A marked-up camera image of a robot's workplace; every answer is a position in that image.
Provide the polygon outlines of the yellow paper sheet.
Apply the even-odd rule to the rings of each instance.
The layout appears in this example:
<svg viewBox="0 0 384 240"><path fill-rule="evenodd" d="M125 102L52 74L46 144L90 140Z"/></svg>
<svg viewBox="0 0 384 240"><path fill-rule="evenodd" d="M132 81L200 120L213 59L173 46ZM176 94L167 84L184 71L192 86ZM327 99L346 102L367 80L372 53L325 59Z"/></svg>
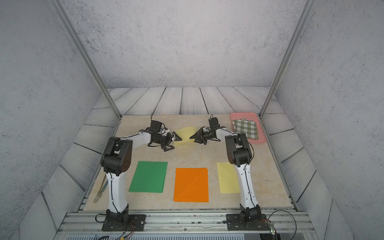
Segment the yellow paper sheet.
<svg viewBox="0 0 384 240"><path fill-rule="evenodd" d="M174 147L181 146L183 144L193 142L195 139L191 139L190 137L193 136L197 132L196 127L185 127L179 130L176 130L175 133L182 139L181 141L174 141Z"/></svg>
<svg viewBox="0 0 384 240"><path fill-rule="evenodd" d="M217 163L221 194L239 194L240 186L234 166L228 162Z"/></svg>

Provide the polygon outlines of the green paper sheet front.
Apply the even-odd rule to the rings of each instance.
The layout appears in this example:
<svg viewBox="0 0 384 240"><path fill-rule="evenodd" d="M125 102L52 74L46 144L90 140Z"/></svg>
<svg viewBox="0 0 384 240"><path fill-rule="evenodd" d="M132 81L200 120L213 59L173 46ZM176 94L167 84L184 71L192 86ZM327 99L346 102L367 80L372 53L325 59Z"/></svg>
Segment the green paper sheet front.
<svg viewBox="0 0 384 240"><path fill-rule="evenodd" d="M129 192L162 193L167 173L167 162L139 161Z"/></svg>

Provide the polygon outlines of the orange paper sheet back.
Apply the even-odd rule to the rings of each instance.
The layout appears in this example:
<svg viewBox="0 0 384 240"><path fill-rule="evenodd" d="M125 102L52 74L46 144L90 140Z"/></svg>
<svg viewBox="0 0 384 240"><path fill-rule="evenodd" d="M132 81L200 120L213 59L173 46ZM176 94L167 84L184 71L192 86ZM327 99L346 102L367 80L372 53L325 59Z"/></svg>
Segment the orange paper sheet back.
<svg viewBox="0 0 384 240"><path fill-rule="evenodd" d="M208 203L208 169L176 168L174 201L185 203Z"/></svg>

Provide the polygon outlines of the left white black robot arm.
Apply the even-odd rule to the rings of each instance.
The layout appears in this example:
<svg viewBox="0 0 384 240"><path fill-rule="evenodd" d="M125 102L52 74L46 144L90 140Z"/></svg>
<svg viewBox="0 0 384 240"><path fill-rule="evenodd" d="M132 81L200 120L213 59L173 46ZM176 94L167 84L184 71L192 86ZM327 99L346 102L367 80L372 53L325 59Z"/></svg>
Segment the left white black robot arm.
<svg viewBox="0 0 384 240"><path fill-rule="evenodd" d="M103 227L116 230L117 227L127 227L132 218L129 216L129 204L126 198L126 171L132 161L133 149L153 143L158 144L167 152L173 150L174 141L183 139L168 129L147 128L128 137L110 137L102 154L101 167L106 173L109 187L109 206Z"/></svg>

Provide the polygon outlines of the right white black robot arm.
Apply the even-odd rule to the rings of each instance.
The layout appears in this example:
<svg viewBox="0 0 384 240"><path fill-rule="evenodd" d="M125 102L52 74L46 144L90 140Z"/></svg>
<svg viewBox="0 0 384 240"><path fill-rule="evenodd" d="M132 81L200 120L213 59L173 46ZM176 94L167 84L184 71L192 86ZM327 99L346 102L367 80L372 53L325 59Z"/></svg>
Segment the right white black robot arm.
<svg viewBox="0 0 384 240"><path fill-rule="evenodd" d="M246 134L231 132L225 127L208 129L202 127L190 139L204 145L208 140L225 142L228 160L234 166L239 182L242 223L246 225L250 222L260 222L262 220L262 212L256 198L251 177L251 161L254 157L254 150L248 142Z"/></svg>

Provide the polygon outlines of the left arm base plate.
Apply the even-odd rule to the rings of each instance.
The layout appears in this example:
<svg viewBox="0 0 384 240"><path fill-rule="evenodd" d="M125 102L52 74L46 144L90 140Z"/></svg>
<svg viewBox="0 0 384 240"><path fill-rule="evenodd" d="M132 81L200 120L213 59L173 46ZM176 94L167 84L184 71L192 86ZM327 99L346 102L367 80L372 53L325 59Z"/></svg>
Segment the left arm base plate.
<svg viewBox="0 0 384 240"><path fill-rule="evenodd" d="M144 230L146 215L106 216L102 226L103 232L142 232Z"/></svg>

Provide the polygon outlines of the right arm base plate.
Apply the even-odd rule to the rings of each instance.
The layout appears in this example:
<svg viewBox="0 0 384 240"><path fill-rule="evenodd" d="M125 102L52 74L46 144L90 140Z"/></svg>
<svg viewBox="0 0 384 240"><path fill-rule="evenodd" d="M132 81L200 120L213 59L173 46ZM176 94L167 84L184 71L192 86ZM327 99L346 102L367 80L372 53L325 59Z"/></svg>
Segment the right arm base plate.
<svg viewBox="0 0 384 240"><path fill-rule="evenodd" d="M271 227L265 214L261 218L244 219L241 214L227 214L226 221L228 231L270 231Z"/></svg>

